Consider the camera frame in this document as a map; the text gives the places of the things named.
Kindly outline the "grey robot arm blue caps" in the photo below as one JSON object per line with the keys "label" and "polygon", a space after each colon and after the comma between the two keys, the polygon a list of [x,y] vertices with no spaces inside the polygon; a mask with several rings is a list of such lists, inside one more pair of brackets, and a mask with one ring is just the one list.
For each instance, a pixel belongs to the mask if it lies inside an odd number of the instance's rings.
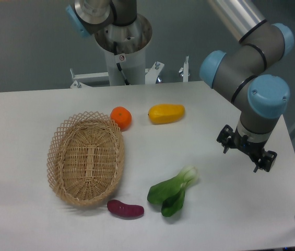
{"label": "grey robot arm blue caps", "polygon": [[[199,69],[200,78],[241,111],[237,127],[224,126],[217,141],[268,172],[277,154],[264,146],[287,108],[290,89],[282,78],[265,71],[292,50],[293,33],[283,24],[270,24],[251,1],[210,5],[240,44],[232,55],[210,53]],[[94,36],[104,51],[111,85],[147,83],[145,48],[152,28],[138,14],[136,1],[74,1],[66,13],[77,32]]]}

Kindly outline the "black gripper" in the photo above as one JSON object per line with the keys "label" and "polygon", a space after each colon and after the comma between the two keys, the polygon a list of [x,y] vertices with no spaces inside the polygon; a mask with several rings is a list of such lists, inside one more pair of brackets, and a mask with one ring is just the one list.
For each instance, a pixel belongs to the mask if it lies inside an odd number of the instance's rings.
{"label": "black gripper", "polygon": [[236,149],[246,154],[255,163],[254,173],[258,170],[270,172],[277,157],[276,152],[263,150],[267,140],[254,142],[247,134],[241,135],[238,127],[234,133],[233,129],[227,124],[217,136],[217,142],[222,145],[224,154],[229,149],[233,149],[235,144]]}

